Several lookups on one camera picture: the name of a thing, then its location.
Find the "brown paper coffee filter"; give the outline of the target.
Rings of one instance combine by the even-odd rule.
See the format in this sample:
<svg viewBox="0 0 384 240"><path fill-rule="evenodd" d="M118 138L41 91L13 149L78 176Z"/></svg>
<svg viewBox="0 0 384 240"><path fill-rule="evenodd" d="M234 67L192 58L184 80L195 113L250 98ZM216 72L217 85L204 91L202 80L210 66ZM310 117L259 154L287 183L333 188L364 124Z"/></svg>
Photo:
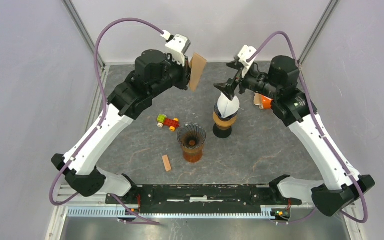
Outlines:
<svg viewBox="0 0 384 240"><path fill-rule="evenodd" d="M189 88L192 92L196 91L206 65L207 60L195 52L189 62L189 67L191 68Z"/></svg>

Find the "blue ribbed plastic dripper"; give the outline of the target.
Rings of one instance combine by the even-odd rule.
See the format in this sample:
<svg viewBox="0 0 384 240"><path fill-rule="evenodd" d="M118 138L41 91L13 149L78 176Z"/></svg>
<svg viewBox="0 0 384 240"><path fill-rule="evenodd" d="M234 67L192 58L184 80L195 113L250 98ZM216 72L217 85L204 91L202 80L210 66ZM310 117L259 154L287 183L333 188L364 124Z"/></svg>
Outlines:
<svg viewBox="0 0 384 240"><path fill-rule="evenodd" d="M216 103L214 105L214 111L221 119L229 120L238 114L239 107L230 105L219 106Z"/></svg>

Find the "light wooden ring holder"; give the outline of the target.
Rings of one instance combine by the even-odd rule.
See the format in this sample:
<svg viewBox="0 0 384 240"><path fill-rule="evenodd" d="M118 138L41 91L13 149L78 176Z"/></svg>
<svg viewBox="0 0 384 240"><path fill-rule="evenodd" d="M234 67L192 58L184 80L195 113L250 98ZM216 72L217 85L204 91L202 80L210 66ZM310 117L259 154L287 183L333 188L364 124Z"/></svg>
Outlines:
<svg viewBox="0 0 384 240"><path fill-rule="evenodd" d="M230 128L237 121L236 115L229 120L225 120L220 118L215 111L212 113L212 117L216 126L223 130Z"/></svg>

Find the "clear smoky ribbed dripper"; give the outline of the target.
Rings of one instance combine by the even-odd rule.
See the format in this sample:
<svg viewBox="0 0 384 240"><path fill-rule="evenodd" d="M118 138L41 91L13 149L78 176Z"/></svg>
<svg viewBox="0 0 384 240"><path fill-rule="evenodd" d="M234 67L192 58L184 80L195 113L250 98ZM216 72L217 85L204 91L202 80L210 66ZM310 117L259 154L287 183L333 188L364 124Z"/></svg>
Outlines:
<svg viewBox="0 0 384 240"><path fill-rule="evenodd" d="M197 123L187 123L177 132L178 143L187 149L197 149L203 146L206 139L205 129Z"/></svg>

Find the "orange glass carafe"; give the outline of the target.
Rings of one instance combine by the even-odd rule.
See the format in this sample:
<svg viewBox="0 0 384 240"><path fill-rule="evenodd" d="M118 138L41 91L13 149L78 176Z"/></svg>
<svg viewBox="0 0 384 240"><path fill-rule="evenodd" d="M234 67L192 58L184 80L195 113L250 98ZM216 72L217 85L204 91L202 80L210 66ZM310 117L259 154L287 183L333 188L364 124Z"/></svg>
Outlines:
<svg viewBox="0 0 384 240"><path fill-rule="evenodd" d="M202 151L197 153L183 152L183 158L189 163L197 163L198 161L201 160L202 156L203 156Z"/></svg>

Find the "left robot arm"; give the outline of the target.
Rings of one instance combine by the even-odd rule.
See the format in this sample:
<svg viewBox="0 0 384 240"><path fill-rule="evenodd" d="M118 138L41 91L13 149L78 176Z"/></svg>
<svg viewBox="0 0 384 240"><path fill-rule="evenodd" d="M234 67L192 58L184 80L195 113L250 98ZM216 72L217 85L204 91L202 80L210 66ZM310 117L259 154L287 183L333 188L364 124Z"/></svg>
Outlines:
<svg viewBox="0 0 384 240"><path fill-rule="evenodd" d="M90 197L98 192L116 194L125 204L133 203L137 190L123 175L97 167L97 162L115 138L133 123L153 99L176 87L187 90L191 80L190 60L177 53L146 50L136 60L134 70L107 98L105 108L80 141L68 152L56 153L51 162L64 175L76 194Z"/></svg>

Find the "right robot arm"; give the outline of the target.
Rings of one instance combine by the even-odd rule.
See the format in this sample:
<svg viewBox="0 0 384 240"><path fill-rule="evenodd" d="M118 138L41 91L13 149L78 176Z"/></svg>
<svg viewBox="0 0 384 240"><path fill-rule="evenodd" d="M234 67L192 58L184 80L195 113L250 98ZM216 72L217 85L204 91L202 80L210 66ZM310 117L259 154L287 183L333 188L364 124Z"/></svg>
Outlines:
<svg viewBox="0 0 384 240"><path fill-rule="evenodd" d="M308 94L298 88L301 75L293 58L274 57L268 72L261 72L256 63L246 67L235 59L227 64L236 70L233 78L217 83L221 96L214 113L218 120L227 122L238 113L236 89L250 90L271 99L271 109L278 119L301 141L315 162L321 181L297 179L282 175L271 181L269 199L282 204L287 199L312 203L325 216L342 213L344 208L361 200L375 181L362 175L338 149Z"/></svg>

